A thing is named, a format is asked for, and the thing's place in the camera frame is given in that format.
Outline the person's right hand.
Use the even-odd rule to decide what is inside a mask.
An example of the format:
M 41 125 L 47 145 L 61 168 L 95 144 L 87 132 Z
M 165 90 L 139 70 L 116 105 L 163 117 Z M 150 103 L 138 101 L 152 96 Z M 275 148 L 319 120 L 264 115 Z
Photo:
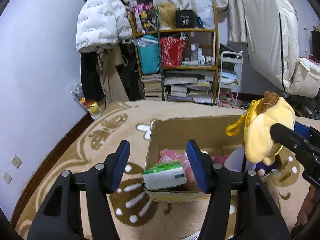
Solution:
M 309 191 L 298 212 L 297 221 L 292 233 L 299 234 L 309 220 L 319 219 L 319 189 L 310 185 Z

